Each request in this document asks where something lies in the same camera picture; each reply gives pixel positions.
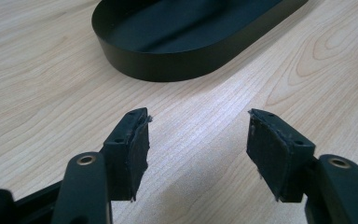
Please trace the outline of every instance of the black tray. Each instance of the black tray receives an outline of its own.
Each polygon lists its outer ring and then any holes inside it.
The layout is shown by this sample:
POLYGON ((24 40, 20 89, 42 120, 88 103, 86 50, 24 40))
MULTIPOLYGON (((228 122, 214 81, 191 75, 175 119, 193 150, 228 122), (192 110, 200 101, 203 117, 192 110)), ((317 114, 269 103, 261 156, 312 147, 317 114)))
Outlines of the black tray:
POLYGON ((127 76, 168 82, 221 67, 308 0, 103 0, 92 27, 127 76))

